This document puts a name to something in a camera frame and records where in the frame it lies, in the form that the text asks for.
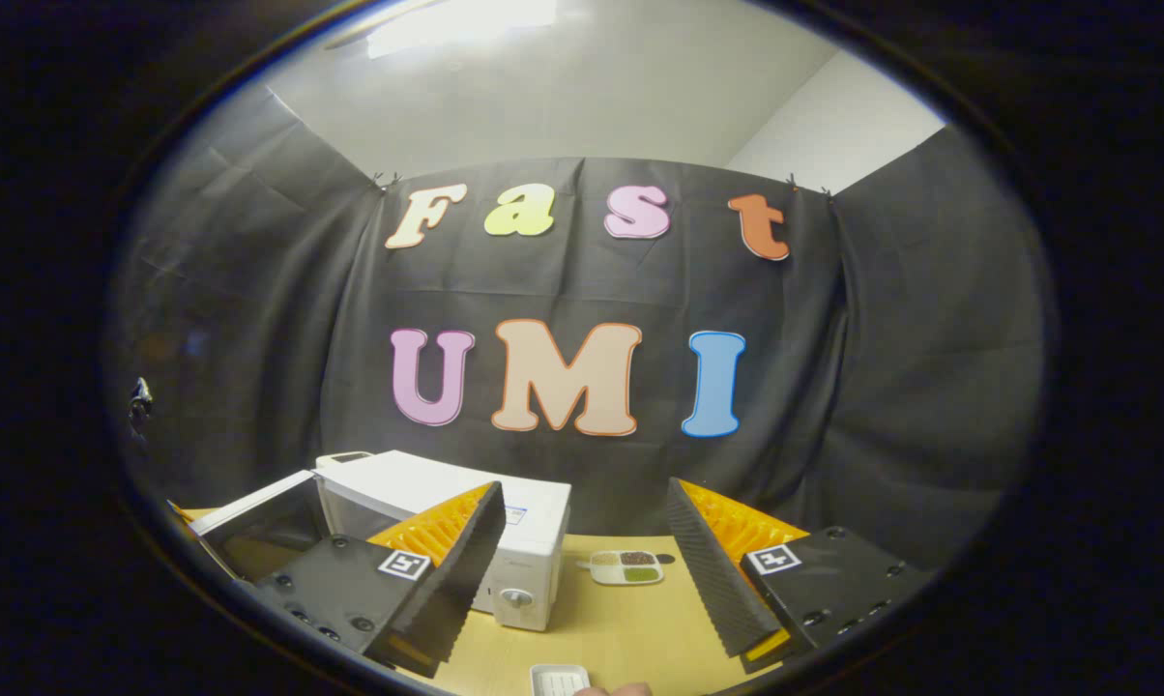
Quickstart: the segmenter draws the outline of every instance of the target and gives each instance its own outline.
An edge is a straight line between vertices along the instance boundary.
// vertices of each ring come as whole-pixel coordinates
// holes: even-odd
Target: hand
[[[626,683],[624,687],[609,694],[603,688],[590,687],[583,688],[582,691],[577,691],[574,696],[652,696],[652,688],[647,687],[646,682]]]

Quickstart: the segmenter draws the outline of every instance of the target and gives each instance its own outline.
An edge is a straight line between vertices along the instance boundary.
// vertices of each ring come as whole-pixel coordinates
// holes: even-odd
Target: blue letter
[[[732,435],[740,427],[733,416],[733,388],[745,339],[722,331],[700,331],[689,336],[689,349],[698,356],[698,391],[694,414],[684,419],[681,431],[689,436]]]

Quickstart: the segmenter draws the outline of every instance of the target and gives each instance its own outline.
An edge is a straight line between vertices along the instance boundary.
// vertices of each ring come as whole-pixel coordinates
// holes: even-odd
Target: black cloth backdrop
[[[374,137],[383,136],[374,133]],[[556,191],[539,236],[483,229],[513,185]],[[424,242],[386,249],[410,192],[467,184]],[[669,232],[611,237],[608,193],[658,185]],[[785,211],[790,257],[755,257],[728,199]],[[573,483],[574,533],[666,533],[668,476],[807,528],[852,526],[927,568],[993,510],[1024,459],[1042,396],[1046,297],[1031,221],[952,128],[830,203],[782,180],[620,158],[495,163],[379,189],[276,97],[219,107],[154,179],[113,287],[115,413],[136,375],[157,398],[136,476],[212,506],[317,455],[402,449]],[[541,419],[498,431],[511,318],[551,327],[573,360],[598,322],[643,331],[629,436]],[[391,332],[431,336],[419,391],[439,397],[435,336],[476,336],[464,400],[441,427],[392,400]],[[746,339],[739,431],[681,432],[688,336]],[[539,410],[532,400],[533,410]]]

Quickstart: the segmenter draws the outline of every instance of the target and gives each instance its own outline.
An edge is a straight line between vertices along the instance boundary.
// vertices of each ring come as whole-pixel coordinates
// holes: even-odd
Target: white dish
[[[590,677],[579,665],[535,665],[530,668],[532,696],[574,696],[587,687],[590,687]]]
[[[638,556],[639,559],[650,562],[626,562],[627,556]],[[585,563],[579,563],[580,568],[590,569],[590,577],[599,584],[653,584],[663,580],[663,568],[650,551],[596,551],[595,554],[590,554],[590,560]],[[640,569],[647,569],[653,571],[655,577],[648,580],[630,580],[625,576],[626,571],[640,571]]]

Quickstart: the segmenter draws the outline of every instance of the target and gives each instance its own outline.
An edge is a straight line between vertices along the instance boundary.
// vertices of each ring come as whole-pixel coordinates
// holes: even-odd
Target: ceiling light
[[[494,38],[511,28],[549,26],[556,0],[448,0],[402,14],[367,37],[367,55],[378,58],[460,41]]]

